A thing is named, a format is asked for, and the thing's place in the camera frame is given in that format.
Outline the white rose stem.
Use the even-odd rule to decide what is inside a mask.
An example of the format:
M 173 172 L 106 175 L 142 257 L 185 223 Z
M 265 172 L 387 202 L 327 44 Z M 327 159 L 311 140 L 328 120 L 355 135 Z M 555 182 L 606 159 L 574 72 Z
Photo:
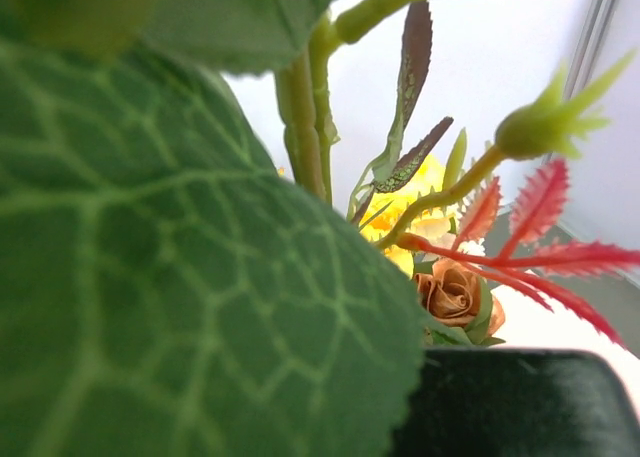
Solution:
M 556 276 L 637 250 L 541 238 L 575 138 L 622 58 L 572 98 L 557 73 L 465 160 L 398 192 L 451 125 L 402 148 L 429 70 L 430 0 L 1 0 L 1 452 L 393 456 L 426 353 L 472 344 L 372 243 L 453 201 L 448 248 L 497 177 L 487 283 L 620 337 Z

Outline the brown rose stem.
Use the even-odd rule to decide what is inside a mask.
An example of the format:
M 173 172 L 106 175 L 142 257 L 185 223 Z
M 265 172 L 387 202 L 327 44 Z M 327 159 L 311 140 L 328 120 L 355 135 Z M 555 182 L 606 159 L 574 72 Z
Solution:
M 441 324 L 461 332 L 472 344 L 503 343 L 496 332 L 505 323 L 504 309 L 484 277 L 448 258 L 429 262 L 429 271 L 415 270 L 422 306 Z

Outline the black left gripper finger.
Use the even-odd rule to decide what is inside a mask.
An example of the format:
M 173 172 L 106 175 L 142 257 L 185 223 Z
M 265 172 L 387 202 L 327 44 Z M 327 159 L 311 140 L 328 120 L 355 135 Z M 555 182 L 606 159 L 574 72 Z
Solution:
M 621 379 L 577 350 L 426 353 L 393 456 L 636 456 L 639 419 Z

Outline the yellow rose stem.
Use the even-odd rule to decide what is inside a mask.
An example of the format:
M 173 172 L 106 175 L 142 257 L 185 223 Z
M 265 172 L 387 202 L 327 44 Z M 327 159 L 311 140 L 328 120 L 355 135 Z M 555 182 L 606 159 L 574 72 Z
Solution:
M 381 250 L 409 279 L 414 278 L 413 254 L 417 251 L 433 253 L 438 257 L 447 257 L 453 263 L 474 272 L 484 278 L 491 273 L 480 266 L 489 264 L 490 259 L 483 256 L 461 253 L 458 247 L 462 242 L 483 238 L 493 225 L 500 199 L 500 184 L 497 177 L 486 187 L 477 187 L 474 198 L 458 220 L 458 232 L 450 247 L 437 246 L 434 239 L 446 233 L 454 213 L 446 209 L 462 193 L 477 185 L 504 159 L 504 154 L 491 146 L 485 154 L 449 189 L 431 192 L 406 206 L 397 216 L 385 235 L 372 243 Z

